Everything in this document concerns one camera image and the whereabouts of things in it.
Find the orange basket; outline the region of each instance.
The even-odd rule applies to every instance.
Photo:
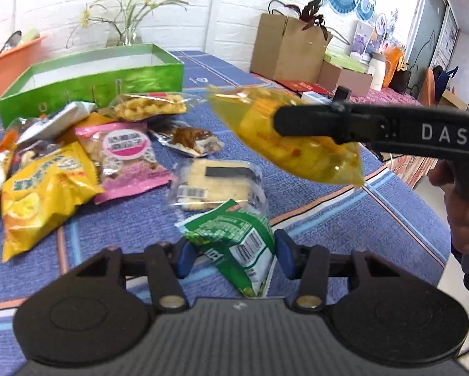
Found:
[[[43,59],[41,41],[44,37],[40,36],[0,54],[0,96],[28,67]]]

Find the finger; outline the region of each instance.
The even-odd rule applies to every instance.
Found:
[[[452,227],[451,238],[457,250],[469,254],[469,226]]]
[[[439,160],[437,165],[428,172],[429,182],[433,186],[442,186],[454,183],[454,173],[447,161]]]
[[[469,226],[469,201],[462,199],[456,191],[447,191],[444,203],[447,220],[451,226]]]

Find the pink snack package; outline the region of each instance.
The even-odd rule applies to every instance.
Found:
[[[75,130],[105,189],[95,196],[96,205],[168,183],[171,173],[156,161],[146,131],[146,123],[111,123]]]

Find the yellow plastic bag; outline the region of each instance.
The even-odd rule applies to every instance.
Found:
[[[337,145],[330,137],[282,137],[273,129],[273,115],[280,106],[305,104],[298,97],[276,89],[247,87],[212,90],[208,99],[246,145],[279,168],[311,181],[363,185],[357,143]]]
[[[3,184],[3,262],[30,250],[77,206],[102,192],[95,166],[80,143],[32,161]]]

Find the blue tablecloth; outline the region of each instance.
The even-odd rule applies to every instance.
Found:
[[[208,84],[269,86],[203,52],[175,54],[185,63],[185,91],[203,95]],[[355,191],[306,181],[282,171],[246,148],[208,106],[193,110],[184,119],[213,131],[225,142],[215,158],[246,160],[261,166],[274,228],[285,228],[298,243],[321,244],[335,253],[369,249],[434,285],[438,283],[450,253],[447,225],[366,149],[362,149],[362,157],[367,181]],[[157,142],[153,148],[167,168],[180,158]],[[158,188],[100,206],[91,202],[32,251],[6,264],[1,263],[0,218],[0,376],[11,374],[24,360],[11,325],[15,308],[24,298],[101,248],[119,246],[126,253],[139,252],[155,242],[178,240],[174,223],[180,214],[165,206],[164,195],[165,188]],[[190,301],[197,296],[239,297],[203,258],[181,283]],[[347,292],[344,279],[331,279],[329,284],[329,302]],[[268,295],[290,296],[297,286],[298,282],[288,281],[278,264],[274,265]],[[128,288],[149,299],[145,279],[129,281]]]

